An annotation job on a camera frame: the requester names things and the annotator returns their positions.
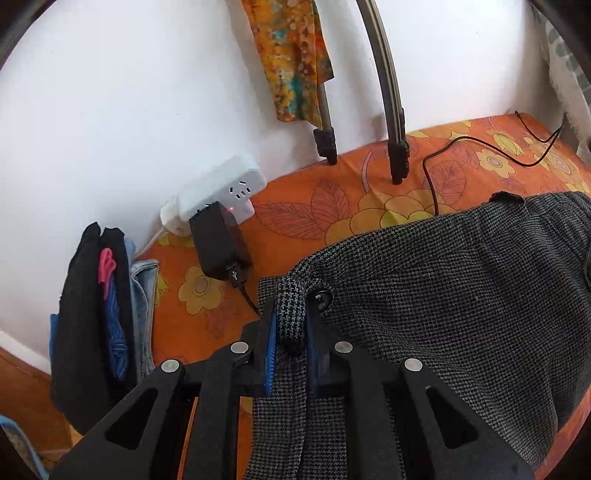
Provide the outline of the orange patterned scarf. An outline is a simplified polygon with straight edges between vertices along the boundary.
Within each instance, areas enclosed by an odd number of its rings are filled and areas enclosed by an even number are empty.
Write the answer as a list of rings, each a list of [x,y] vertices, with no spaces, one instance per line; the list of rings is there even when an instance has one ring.
[[[259,52],[276,118],[322,128],[318,89],[334,71],[312,0],[249,0],[242,3]]]

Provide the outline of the orange floral bed sheet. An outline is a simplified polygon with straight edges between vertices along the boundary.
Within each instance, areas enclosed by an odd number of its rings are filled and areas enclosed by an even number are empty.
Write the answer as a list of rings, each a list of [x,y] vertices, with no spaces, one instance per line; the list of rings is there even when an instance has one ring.
[[[411,173],[389,176],[386,147],[346,154],[274,180],[253,199],[242,224],[252,256],[246,291],[286,274],[308,255],[353,236],[465,212],[501,192],[521,198],[580,192],[590,200],[590,170],[563,143],[547,146],[547,129],[531,117],[498,116],[432,127],[410,135]],[[590,415],[590,385],[559,430],[539,479],[558,472]]]

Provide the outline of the white power strip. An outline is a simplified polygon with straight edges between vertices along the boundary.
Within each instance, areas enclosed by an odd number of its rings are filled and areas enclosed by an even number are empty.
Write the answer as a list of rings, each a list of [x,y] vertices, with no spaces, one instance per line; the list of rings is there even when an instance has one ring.
[[[242,224],[254,215],[252,196],[266,185],[266,177],[252,155],[235,155],[188,183],[165,204],[160,209],[161,225],[169,233],[188,237],[189,219],[215,202]]]

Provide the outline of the grey houndstooth shorts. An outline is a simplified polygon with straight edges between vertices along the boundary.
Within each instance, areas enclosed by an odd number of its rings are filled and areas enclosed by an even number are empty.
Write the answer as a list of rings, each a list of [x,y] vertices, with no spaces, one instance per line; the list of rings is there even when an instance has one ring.
[[[590,200],[501,192],[465,212],[358,235],[259,283],[276,305],[270,397],[253,403],[249,479],[342,479],[342,399],[307,390],[305,300],[393,363],[421,360],[531,467],[590,385]]]

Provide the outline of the green striped white pillow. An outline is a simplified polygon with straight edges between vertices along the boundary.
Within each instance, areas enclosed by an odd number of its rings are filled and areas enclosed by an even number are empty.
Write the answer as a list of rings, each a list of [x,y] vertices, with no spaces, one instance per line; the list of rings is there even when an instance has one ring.
[[[585,163],[590,163],[590,82],[555,26],[537,7],[533,12],[549,80],[570,130],[563,140]]]

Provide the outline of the stack of folded clothes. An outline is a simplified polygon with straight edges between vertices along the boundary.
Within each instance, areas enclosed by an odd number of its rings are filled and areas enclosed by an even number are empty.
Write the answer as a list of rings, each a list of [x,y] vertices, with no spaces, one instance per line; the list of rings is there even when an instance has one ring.
[[[155,367],[159,264],[134,255],[120,229],[88,225],[50,317],[51,401],[81,435]]]

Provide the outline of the black power adapter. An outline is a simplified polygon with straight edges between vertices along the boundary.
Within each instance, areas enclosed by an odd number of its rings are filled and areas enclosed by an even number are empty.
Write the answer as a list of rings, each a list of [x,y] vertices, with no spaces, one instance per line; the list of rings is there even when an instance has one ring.
[[[197,258],[207,277],[229,281],[235,287],[245,283],[252,266],[249,250],[233,215],[214,202],[189,219]]]

